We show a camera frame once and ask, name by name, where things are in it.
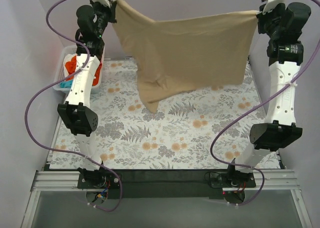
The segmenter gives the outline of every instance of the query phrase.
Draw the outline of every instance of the fern leaf pattern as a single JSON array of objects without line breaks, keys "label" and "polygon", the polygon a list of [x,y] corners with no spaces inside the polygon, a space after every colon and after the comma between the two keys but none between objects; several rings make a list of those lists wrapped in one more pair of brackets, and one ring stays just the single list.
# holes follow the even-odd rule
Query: fern leaf pattern
[{"label": "fern leaf pattern", "polygon": [[171,109],[169,110],[168,114],[169,115],[174,115],[174,116],[188,116],[190,112],[194,112],[196,110],[195,106],[193,103],[188,103],[182,102],[182,103],[176,103],[174,104]]},{"label": "fern leaf pattern", "polygon": [[131,126],[127,131],[125,131],[124,135],[122,135],[121,140],[137,143],[137,141],[141,142],[144,138],[148,138],[150,135],[151,133],[149,128],[147,129],[146,126],[143,128],[141,126],[137,126],[137,128]]}]

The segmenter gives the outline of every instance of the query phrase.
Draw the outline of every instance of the floral tablecloth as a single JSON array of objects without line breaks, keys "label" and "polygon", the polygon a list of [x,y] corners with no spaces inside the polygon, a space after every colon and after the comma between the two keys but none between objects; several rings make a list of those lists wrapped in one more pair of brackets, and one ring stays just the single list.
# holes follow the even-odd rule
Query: floral tablecloth
[{"label": "floral tablecloth", "polygon": [[[214,137],[232,120],[260,103],[247,64],[243,84],[208,87],[185,92],[159,103],[150,113],[139,99],[134,60],[106,61],[100,92],[90,97],[98,114],[97,150],[112,169],[225,169],[209,152]],[[231,161],[247,146],[253,124],[261,123],[262,109],[251,113],[218,139],[214,153]],[[55,148],[78,151],[79,147],[60,123]],[[76,169],[83,158],[53,152],[50,169]],[[280,168],[276,153],[265,157],[260,168]]]}]

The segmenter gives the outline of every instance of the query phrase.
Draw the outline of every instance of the tan fabric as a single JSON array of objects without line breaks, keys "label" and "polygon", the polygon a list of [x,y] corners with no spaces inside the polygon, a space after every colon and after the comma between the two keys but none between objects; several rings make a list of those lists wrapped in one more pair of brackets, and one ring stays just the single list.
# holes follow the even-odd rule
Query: tan fabric
[{"label": "tan fabric", "polygon": [[117,0],[113,28],[123,50],[137,62],[143,104],[154,113],[158,101],[175,94],[241,84],[258,22],[256,13],[155,21]]}]

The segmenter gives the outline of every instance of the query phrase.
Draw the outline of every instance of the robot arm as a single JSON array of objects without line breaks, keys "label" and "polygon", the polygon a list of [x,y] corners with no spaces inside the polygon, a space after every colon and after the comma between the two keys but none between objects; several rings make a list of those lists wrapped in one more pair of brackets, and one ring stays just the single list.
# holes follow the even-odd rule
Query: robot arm
[{"label": "robot arm", "polygon": [[[270,95],[287,84],[290,87],[271,100],[264,123],[252,126],[250,144],[232,161],[252,168],[271,152],[285,148],[302,135],[302,128],[296,127],[296,83],[291,83],[291,80],[303,62],[304,47],[298,38],[311,15],[311,9],[299,2],[291,3],[286,8],[282,2],[284,0],[268,0],[260,7],[257,14],[258,33],[270,37],[267,48],[271,75]],[[252,177],[252,172],[250,168],[229,165],[227,176],[233,183],[241,184]]]},{"label": "robot arm", "polygon": [[[79,142],[80,152],[101,163],[95,144],[98,115],[90,109],[90,93],[95,73],[103,59],[105,43],[102,35],[108,23],[116,22],[116,3],[111,0],[90,0],[90,4],[91,6],[83,5],[76,11],[79,29],[75,35],[77,41],[88,47],[90,58],[87,65],[82,68],[88,54],[82,46],[77,45],[75,70],[82,69],[82,71],[73,77],[65,103],[59,104],[57,110],[65,126]],[[82,167],[90,171],[99,168],[87,159]]]}]

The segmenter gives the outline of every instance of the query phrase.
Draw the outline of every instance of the white wall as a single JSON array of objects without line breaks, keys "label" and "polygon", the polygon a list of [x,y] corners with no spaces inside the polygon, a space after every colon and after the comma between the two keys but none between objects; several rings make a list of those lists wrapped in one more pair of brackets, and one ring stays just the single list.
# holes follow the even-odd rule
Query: white wall
[{"label": "white wall", "polygon": [[[301,36],[304,45],[304,64],[309,60],[320,39],[320,9],[308,0],[287,0],[287,3],[302,2],[311,7],[311,17]],[[269,38],[261,35],[251,53],[251,66],[263,101],[270,95],[270,73],[266,49]],[[294,169],[302,186],[302,195],[313,227],[320,227],[320,54],[309,69],[297,81],[295,117],[298,127],[303,128],[302,137],[280,151],[284,165]]]},{"label": "white wall", "polygon": [[[47,155],[29,138],[24,112],[32,95],[53,81],[63,46],[46,27],[38,0],[0,0],[0,17],[0,227],[18,228]],[[31,129],[43,144],[51,144],[61,100],[50,90],[31,107]]]},{"label": "white wall", "polygon": [[[58,0],[40,0],[43,8],[47,11],[50,6]],[[154,20],[186,19],[199,16],[210,16],[221,13],[257,10],[260,0],[125,0],[134,9]],[[89,4],[89,0],[69,0],[57,7],[51,18],[51,23],[59,31],[74,37],[78,29],[76,10],[79,6]],[[256,43],[258,36],[255,36],[253,43]],[[107,57],[123,57],[118,38],[108,25],[103,39],[105,41]],[[62,43],[67,46],[69,41],[64,39]]]}]

